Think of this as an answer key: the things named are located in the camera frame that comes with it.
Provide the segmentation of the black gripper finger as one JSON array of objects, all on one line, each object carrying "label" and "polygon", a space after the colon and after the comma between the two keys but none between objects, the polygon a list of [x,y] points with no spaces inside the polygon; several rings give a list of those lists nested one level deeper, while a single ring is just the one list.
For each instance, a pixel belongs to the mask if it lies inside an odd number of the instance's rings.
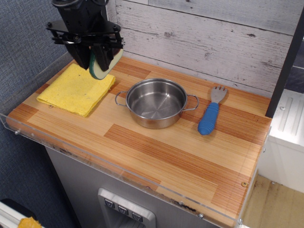
[{"label": "black gripper finger", "polygon": [[87,70],[90,64],[90,48],[79,44],[65,44],[65,46],[78,65]]},{"label": "black gripper finger", "polygon": [[102,71],[110,68],[110,63],[114,59],[113,50],[109,45],[95,44],[93,45],[94,65],[99,65]]}]

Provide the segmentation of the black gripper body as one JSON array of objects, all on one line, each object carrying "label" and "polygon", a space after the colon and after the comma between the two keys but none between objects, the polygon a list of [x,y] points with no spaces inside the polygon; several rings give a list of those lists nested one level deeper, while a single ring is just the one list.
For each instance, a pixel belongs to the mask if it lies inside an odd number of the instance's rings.
[{"label": "black gripper body", "polygon": [[55,44],[97,45],[123,48],[120,26],[102,15],[102,7],[96,4],[54,4],[61,20],[47,23]]}]

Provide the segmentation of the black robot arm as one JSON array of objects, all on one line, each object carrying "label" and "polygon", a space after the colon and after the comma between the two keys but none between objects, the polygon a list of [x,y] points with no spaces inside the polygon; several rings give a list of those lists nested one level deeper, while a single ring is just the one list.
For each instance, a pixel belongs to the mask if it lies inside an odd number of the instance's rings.
[{"label": "black robot arm", "polygon": [[64,45],[78,65],[96,78],[107,74],[123,53],[119,25],[103,15],[106,0],[54,0],[61,19],[46,26],[55,44]]}]

